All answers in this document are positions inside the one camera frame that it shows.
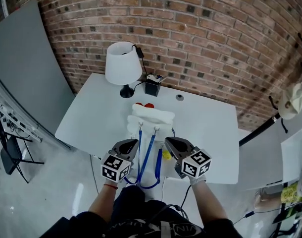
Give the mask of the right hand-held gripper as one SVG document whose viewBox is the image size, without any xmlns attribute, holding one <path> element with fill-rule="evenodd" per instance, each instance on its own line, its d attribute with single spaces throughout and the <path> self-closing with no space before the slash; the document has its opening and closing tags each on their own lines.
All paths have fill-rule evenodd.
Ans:
<svg viewBox="0 0 302 238">
<path fill-rule="evenodd" d="M 210 168 L 212 158 L 204 149 L 194 146 L 190 141 L 179 137 L 166 137 L 165 146 L 175 159 L 175 172 L 181 179 L 201 178 Z"/>
</svg>

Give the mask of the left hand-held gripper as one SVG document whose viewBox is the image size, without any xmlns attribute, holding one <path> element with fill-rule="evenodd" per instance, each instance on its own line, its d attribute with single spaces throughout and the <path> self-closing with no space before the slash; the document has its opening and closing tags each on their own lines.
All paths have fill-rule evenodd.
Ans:
<svg viewBox="0 0 302 238">
<path fill-rule="evenodd" d="M 122 181 L 130 172 L 138 147 L 137 139 L 117 142 L 102 160 L 101 176 L 113 182 Z"/>
</svg>

